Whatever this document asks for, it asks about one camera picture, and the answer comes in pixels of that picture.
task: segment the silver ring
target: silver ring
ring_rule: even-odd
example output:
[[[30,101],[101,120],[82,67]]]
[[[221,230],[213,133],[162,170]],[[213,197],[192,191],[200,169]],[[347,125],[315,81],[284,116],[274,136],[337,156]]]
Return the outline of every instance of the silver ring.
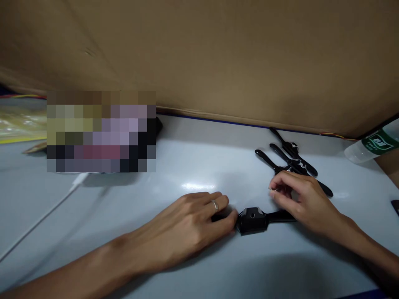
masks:
[[[219,206],[217,205],[217,203],[215,201],[212,201],[212,202],[215,205],[215,214],[216,214],[219,210]]]

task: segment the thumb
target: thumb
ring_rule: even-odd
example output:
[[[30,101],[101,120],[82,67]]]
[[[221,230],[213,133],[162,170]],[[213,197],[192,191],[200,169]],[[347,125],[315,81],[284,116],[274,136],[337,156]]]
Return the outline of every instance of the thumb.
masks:
[[[288,198],[277,191],[270,191],[270,196],[273,198],[276,204],[278,204],[284,210],[287,210],[292,216],[295,217],[296,211],[299,207],[299,204],[296,201],[293,201],[291,198]]]

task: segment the wire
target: wire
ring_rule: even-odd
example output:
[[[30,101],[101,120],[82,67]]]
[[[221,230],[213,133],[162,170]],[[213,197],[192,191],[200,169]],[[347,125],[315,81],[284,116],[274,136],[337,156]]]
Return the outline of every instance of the wire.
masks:
[[[40,95],[20,95],[20,94],[9,94],[9,95],[4,95],[0,96],[0,98],[40,98],[46,100],[46,96],[40,96]]]
[[[334,133],[327,133],[327,132],[323,132],[323,133],[320,133],[320,135],[324,135],[324,136],[326,136],[326,135],[332,135],[332,136],[335,136],[335,137],[338,137],[338,138],[341,138],[341,139],[345,139],[345,140],[353,140],[353,141],[357,141],[357,139],[353,139],[353,138],[345,138],[345,137],[343,137],[343,136],[341,136],[341,135],[334,134]]]
[[[42,223],[52,212],[55,211],[56,208],[58,208],[64,201],[68,199],[68,197],[71,196],[72,193],[76,191],[76,189],[79,188],[80,185],[83,184],[84,180],[89,176],[88,172],[81,173],[80,175],[77,176],[77,178],[74,180],[72,183],[72,187],[69,189],[68,193],[57,203],[55,204],[50,211],[48,211],[42,218],[40,218],[34,225],[31,226],[31,228],[22,235],[10,248],[7,249],[7,251],[0,257],[0,263],[32,232],[40,223]]]

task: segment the hand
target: hand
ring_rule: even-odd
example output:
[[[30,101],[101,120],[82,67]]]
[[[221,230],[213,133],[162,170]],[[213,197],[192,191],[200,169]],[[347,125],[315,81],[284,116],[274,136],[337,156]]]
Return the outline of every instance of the hand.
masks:
[[[216,211],[212,200],[219,211],[229,204],[228,197],[220,192],[180,197],[141,228],[119,237],[124,252],[140,257],[142,272],[154,273],[183,262],[233,233],[237,211],[233,210],[225,219],[211,222]]]
[[[270,196],[309,230],[338,241],[345,228],[359,229],[354,221],[342,215],[327,198],[315,178],[292,172],[278,173],[270,182]],[[291,199],[291,191],[298,202]]]

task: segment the wrist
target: wrist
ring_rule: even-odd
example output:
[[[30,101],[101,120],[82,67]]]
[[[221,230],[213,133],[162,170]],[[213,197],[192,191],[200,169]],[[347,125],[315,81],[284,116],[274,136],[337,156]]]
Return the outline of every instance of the wrist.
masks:
[[[122,235],[110,243],[109,246],[111,255],[115,264],[119,267],[121,275],[135,278],[147,272],[147,262],[139,250],[134,246],[132,240],[128,235]]]
[[[327,235],[330,240],[355,251],[360,242],[365,241],[364,232],[357,226],[357,224],[349,217],[341,214],[336,226]]]

